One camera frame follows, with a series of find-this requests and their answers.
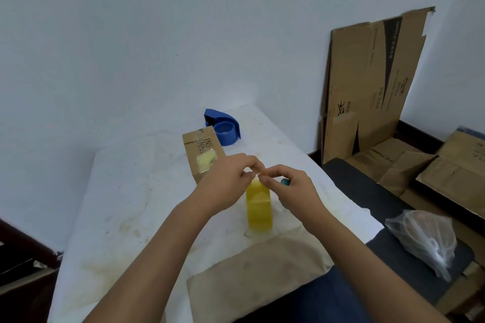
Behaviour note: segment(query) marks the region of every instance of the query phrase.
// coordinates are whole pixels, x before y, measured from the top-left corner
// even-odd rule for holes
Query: hand
[[[283,185],[273,178],[284,176],[290,180],[289,185]],[[284,165],[267,168],[259,174],[259,181],[271,189],[279,200],[305,228],[311,232],[314,222],[319,222],[322,215],[330,214],[320,199],[313,182],[306,172]]]
[[[245,172],[246,167],[252,171]],[[210,167],[192,196],[195,202],[203,203],[210,217],[214,216],[236,203],[256,174],[264,170],[256,156],[239,153],[222,157]]]

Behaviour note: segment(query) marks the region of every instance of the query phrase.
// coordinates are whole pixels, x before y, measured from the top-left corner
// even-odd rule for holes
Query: right hand
[[[273,179],[279,176],[288,178],[289,185],[283,185]],[[276,193],[283,206],[290,210],[308,231],[310,231],[309,228],[312,229],[314,222],[319,222],[322,216],[330,214],[310,177],[304,171],[276,165],[259,174],[259,181]]]

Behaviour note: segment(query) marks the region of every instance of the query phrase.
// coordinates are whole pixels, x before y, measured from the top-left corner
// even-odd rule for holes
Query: table
[[[359,206],[371,210],[372,216],[381,223],[384,223],[386,218],[400,215],[403,210],[413,209],[344,160],[331,160],[323,165],[322,169],[341,191]],[[452,284],[436,277],[433,270],[406,252],[387,228],[382,229],[373,240],[367,243],[367,246],[433,305]],[[458,240],[450,270],[452,281],[460,276],[472,260],[471,248]],[[331,320],[337,314],[338,319]],[[329,320],[370,322],[361,302],[335,266],[327,274],[237,322],[249,323],[269,319],[298,323],[318,323]]]
[[[325,206],[361,240],[382,229],[344,195],[327,174],[254,105],[226,111],[239,121],[241,139],[226,154],[258,156],[266,166],[284,163],[305,170]],[[186,123],[101,150],[59,270],[49,323],[80,323],[136,258],[171,210],[193,191],[182,134],[204,126],[203,112]],[[282,233],[298,220],[275,201],[274,228]],[[250,246],[244,196],[214,216],[189,253],[167,304],[167,323],[192,321],[186,280]],[[213,247],[207,250],[208,244]]]

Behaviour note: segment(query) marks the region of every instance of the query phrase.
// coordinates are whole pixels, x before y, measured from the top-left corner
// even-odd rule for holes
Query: forearm
[[[315,212],[312,233],[347,277],[374,321],[447,322],[327,210]]]
[[[191,245],[210,218],[191,197],[173,209],[85,323],[160,322]]]

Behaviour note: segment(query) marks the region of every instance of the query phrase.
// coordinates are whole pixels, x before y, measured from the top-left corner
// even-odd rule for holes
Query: plastic bag
[[[451,281],[448,268],[454,258],[456,236],[452,219],[423,210],[405,210],[385,225],[403,247],[434,269],[436,276]]]

